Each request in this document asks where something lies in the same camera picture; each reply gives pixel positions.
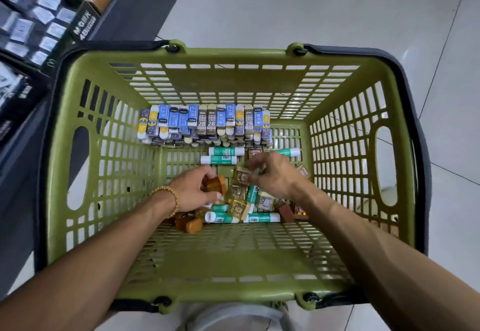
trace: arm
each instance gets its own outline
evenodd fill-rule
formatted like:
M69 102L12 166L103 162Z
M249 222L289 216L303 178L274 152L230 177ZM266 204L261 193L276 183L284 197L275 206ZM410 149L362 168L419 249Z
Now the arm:
M221 196L201 191L205 176L215 176L209 165L186 171L169 184L178 194L180 211ZM174 196L158 191L59 258L0 304L0 330L93 330L143 245L174 208Z
M257 154L250 181L297 202L392 330L478 330L480 294L407 244L333 201L277 152Z

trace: hand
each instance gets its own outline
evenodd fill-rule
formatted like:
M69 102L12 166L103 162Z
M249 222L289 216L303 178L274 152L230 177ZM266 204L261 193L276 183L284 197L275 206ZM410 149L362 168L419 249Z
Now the hand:
M256 154L245 165L252 171L248 181L278 199L295 201L297 189L311 184L303 178L287 157L278 152Z
M219 200L222 197L219 192L202 191L204 180L214 177L216 177L216 174L213 168L207 164L184 171L181 175L175 177L169 183L169 186L177 192L180 200L179 212L192 211L207 203Z

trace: beaded bracelet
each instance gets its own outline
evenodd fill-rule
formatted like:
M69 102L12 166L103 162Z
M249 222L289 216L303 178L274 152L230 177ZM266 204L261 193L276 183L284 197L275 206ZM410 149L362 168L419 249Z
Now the beaded bracelet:
M155 192L163 191L163 190L170 192L175 197L175 208L173 209L172 213L168 217L168 219L170 219L180 209L180 200L179 200L179 197L177 195L177 192L175 192L175 190L173 188L169 187L169 186L158 187L158 188L154 189L152 192L150 192L150 194L153 195Z

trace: green plastic basket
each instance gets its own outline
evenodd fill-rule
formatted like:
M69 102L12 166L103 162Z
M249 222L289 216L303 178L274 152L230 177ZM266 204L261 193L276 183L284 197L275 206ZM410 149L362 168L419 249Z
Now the green plastic basket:
M319 188L426 251L428 153L403 70L387 53L301 43L286 50L90 43L64 58L53 93L40 171L36 270L207 153L205 147L142 144L136 137L140 109L230 102L269 108L275 148L301 147L296 164L308 168ZM382 126L393 140L394 206L382 203L377 179L375 135ZM67 179L79 128L88 130L88 180L82 205L71 210ZM231 178L233 169L217 170ZM206 225L195 235L161 225L112 308L165 313L180 301L297 299L311 310L364 301L354 289L335 250L309 223Z

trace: tile floor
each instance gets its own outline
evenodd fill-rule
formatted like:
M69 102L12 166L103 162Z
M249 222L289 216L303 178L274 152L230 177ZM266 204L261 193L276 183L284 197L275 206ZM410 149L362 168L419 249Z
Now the tile floor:
M193 47L281 48L302 41L385 49L402 63L432 161L429 256L480 291L480 0L177 0L158 36ZM384 152L382 187L395 184ZM15 286L28 279L31 261ZM119 314L98 329L174 330L194 308L169 316ZM291 303L304 330L387 330L369 305L306 313ZM237 320L238 329L265 330Z

